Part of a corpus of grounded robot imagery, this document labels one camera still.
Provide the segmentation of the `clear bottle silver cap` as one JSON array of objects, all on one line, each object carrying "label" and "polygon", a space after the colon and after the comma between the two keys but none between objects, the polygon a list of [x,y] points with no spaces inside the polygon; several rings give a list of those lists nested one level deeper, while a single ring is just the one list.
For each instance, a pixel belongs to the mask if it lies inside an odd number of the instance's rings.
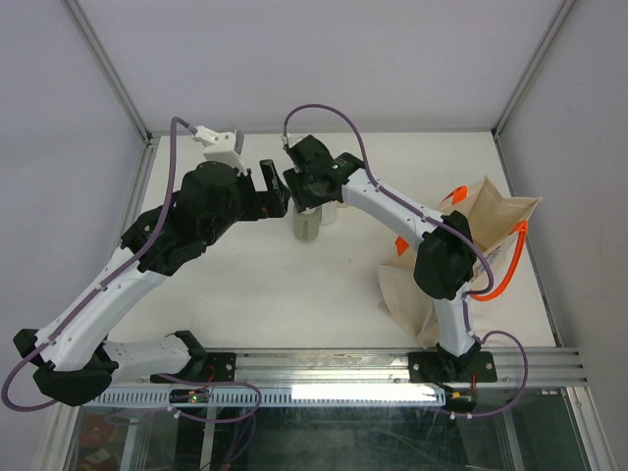
[{"label": "clear bottle silver cap", "polygon": [[330,225],[337,217],[338,206],[335,202],[328,202],[321,206],[321,219],[320,224],[322,226]]}]

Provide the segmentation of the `green bottle cream cap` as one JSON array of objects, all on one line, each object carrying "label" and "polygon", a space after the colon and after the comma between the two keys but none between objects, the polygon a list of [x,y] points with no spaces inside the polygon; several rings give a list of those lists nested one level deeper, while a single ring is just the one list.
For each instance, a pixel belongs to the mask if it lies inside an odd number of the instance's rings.
[{"label": "green bottle cream cap", "polygon": [[312,242],[318,234],[322,218],[322,208],[311,208],[299,212],[293,208],[292,232],[294,237],[301,242]]}]

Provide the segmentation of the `beige canvas bag orange handles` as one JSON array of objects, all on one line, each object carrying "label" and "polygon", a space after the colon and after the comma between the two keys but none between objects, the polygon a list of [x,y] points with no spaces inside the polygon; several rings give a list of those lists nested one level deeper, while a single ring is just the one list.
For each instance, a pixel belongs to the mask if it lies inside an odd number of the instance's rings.
[{"label": "beige canvas bag orange handles", "polygon": [[[489,178],[455,188],[437,206],[445,214],[458,211],[470,226],[475,245],[482,251],[494,275],[494,287],[474,293],[477,302],[491,302],[508,288],[524,252],[528,221],[540,197],[502,195]],[[378,267],[384,304],[392,319],[422,348],[436,346],[440,327],[434,302],[413,281],[416,252],[408,243],[395,241],[396,255]]]}]

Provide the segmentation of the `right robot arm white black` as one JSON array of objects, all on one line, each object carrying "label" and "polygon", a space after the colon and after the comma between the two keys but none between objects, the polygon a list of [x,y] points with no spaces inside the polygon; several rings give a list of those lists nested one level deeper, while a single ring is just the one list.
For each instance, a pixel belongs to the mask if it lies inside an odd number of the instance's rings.
[{"label": "right robot arm white black", "polygon": [[474,367],[481,346],[470,333],[467,291],[478,251],[467,218],[422,208],[389,189],[371,172],[366,158],[342,153],[334,158],[308,134],[282,137],[292,167],[284,171],[295,209],[305,212],[329,202],[359,209],[392,230],[416,253],[415,284],[433,299],[439,323],[440,371],[460,380]]}]

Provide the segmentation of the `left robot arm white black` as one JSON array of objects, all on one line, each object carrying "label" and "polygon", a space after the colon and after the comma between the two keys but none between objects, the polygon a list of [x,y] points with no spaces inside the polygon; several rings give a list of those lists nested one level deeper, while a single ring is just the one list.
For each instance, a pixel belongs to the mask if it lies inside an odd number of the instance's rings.
[{"label": "left robot arm white black", "polygon": [[38,331],[23,329],[14,344],[35,366],[39,391],[69,406],[83,405],[110,386],[138,379],[208,378],[202,344],[189,331],[158,340],[113,342],[111,330],[153,289],[172,277],[237,222],[282,218],[290,193],[272,160],[259,163],[266,190],[250,171],[207,161],[183,176],[165,205],[142,213],[83,298]]}]

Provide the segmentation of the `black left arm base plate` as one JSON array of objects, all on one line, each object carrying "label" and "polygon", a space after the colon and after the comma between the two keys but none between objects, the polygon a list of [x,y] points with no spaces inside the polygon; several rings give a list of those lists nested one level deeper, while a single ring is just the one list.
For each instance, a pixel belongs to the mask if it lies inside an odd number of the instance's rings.
[{"label": "black left arm base plate", "polygon": [[206,351],[202,356],[191,359],[179,373],[155,374],[150,376],[153,384],[186,384],[232,382],[235,379],[236,353]]}]

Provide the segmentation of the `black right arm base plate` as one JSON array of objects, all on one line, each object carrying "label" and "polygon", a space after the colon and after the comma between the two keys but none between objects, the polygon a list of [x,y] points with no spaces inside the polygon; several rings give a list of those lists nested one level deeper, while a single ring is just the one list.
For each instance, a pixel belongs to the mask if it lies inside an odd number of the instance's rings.
[{"label": "black right arm base plate", "polygon": [[411,383],[492,384],[497,381],[494,357],[479,350],[462,359],[437,350],[412,351],[407,354]]}]

